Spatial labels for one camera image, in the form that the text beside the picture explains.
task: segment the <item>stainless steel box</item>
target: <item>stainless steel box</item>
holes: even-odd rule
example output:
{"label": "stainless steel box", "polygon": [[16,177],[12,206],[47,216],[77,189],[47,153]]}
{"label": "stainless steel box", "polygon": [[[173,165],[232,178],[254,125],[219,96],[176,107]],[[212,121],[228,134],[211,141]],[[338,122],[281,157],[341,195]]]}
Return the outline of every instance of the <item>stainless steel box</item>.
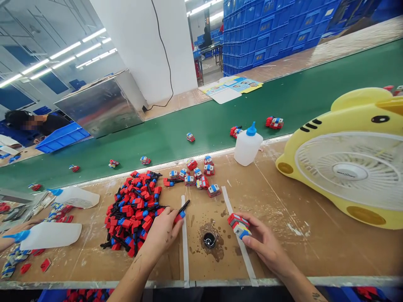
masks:
{"label": "stainless steel box", "polygon": [[98,138],[144,122],[141,94],[129,70],[99,79],[55,105]]}

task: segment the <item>person's left hand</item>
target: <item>person's left hand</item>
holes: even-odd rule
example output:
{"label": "person's left hand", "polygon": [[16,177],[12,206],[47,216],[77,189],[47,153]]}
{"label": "person's left hand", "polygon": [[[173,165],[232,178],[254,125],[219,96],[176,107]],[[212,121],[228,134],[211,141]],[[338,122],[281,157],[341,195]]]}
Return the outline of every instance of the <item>person's left hand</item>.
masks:
{"label": "person's left hand", "polygon": [[40,224],[42,221],[43,221],[43,219],[29,220],[27,222],[24,222],[23,224],[20,224],[18,226],[12,227],[8,231],[6,231],[3,234],[1,234],[1,236],[14,235],[14,234],[17,234],[17,233],[19,233],[21,231],[29,230],[33,226],[35,226],[37,224]]}
{"label": "person's left hand", "polygon": [[151,253],[157,260],[162,254],[172,245],[172,242],[176,239],[179,231],[183,225],[183,219],[178,221],[174,226],[173,221],[178,215],[178,210],[171,211],[170,207],[166,207],[165,210],[158,215],[147,235],[147,240],[144,242],[141,250],[147,250],[147,253]]}

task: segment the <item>black circular object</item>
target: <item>black circular object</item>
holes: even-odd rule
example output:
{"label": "black circular object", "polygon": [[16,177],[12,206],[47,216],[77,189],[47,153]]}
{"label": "black circular object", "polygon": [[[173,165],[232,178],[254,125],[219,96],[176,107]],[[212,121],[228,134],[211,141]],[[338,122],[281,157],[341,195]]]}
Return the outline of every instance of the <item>black circular object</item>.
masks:
{"label": "black circular object", "polygon": [[382,122],[387,122],[388,120],[390,120],[390,117],[388,117],[387,115],[377,115],[371,119],[371,122],[379,124]]}
{"label": "black circular object", "polygon": [[206,233],[203,237],[204,245],[208,248],[213,248],[215,246],[215,237],[212,233]]}

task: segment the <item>blue bottle cap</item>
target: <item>blue bottle cap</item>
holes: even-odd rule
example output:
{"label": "blue bottle cap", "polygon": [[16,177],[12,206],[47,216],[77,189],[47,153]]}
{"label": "blue bottle cap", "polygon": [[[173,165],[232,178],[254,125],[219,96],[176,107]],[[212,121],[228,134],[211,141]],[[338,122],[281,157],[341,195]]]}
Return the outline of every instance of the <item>blue bottle cap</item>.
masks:
{"label": "blue bottle cap", "polygon": [[248,130],[246,130],[246,135],[248,136],[254,136],[256,134],[257,130],[255,128],[255,122],[253,122],[252,126],[250,126],[248,128]]}
{"label": "blue bottle cap", "polygon": [[20,243],[28,237],[30,232],[30,230],[25,230],[17,234],[3,236],[3,238],[14,238],[15,243]]}
{"label": "blue bottle cap", "polygon": [[47,189],[48,191],[50,191],[50,192],[52,192],[52,194],[54,195],[54,196],[59,196],[61,193],[63,193],[63,190],[62,189]]}

